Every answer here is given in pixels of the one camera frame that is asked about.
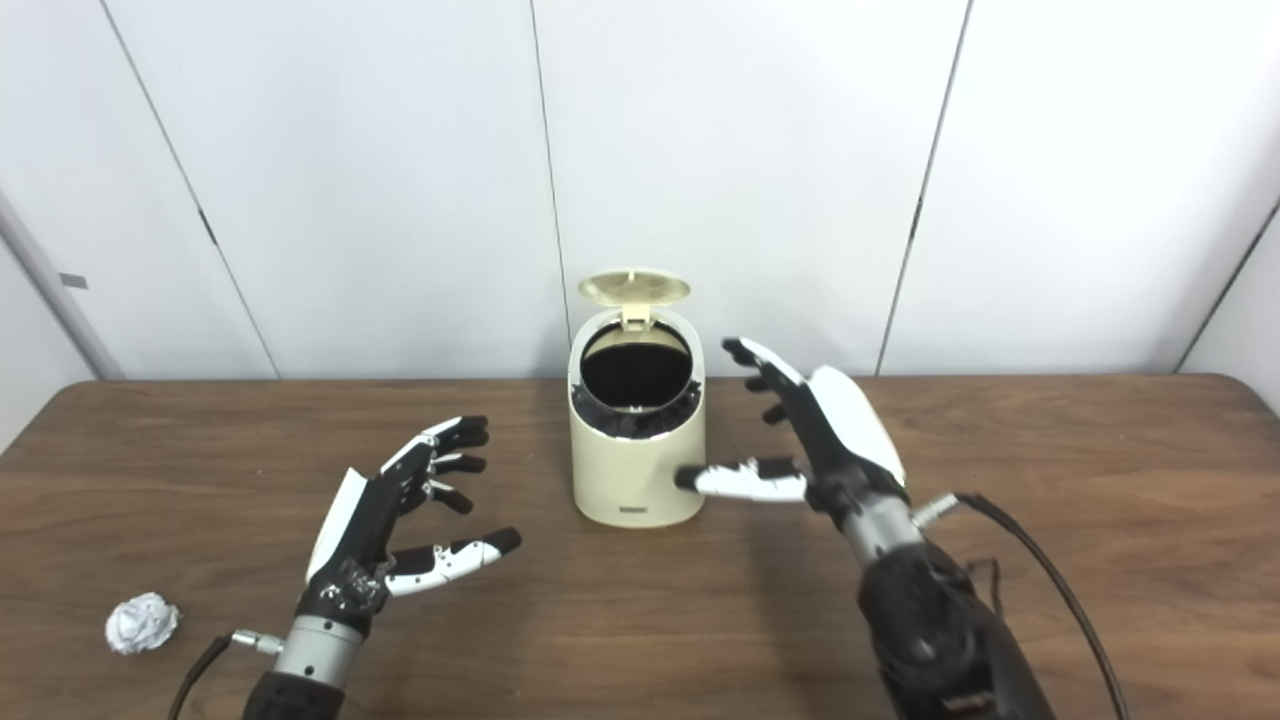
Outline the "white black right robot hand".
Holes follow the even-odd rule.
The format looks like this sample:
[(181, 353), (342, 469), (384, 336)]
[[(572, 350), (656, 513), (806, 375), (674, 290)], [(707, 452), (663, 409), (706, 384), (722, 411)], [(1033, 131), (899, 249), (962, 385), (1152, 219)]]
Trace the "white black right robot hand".
[(728, 337), (723, 350), (754, 370), (745, 386), (772, 392), (776, 405), (762, 419), (787, 421), (806, 459), (750, 457), (736, 465), (682, 465), (675, 487), (710, 497), (763, 503), (808, 503), (841, 525), (867, 505), (893, 498), (910, 503), (905, 469), (879, 414), (861, 387), (829, 365), (804, 375), (776, 352), (745, 337)]

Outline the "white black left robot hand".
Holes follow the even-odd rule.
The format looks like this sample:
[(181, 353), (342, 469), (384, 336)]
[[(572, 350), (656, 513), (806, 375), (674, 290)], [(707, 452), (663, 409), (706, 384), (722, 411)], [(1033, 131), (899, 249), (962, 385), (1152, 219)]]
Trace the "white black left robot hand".
[(513, 527), (447, 544), (390, 550), (399, 520), (425, 503), (461, 515), (474, 510), (468, 497), (438, 477), (483, 471), (485, 460), (466, 451), (488, 441), (486, 416), (456, 416), (419, 432), (375, 477), (348, 469), (315, 541), (296, 616), (366, 637), (389, 598), (457, 582), (515, 552), (522, 537)]

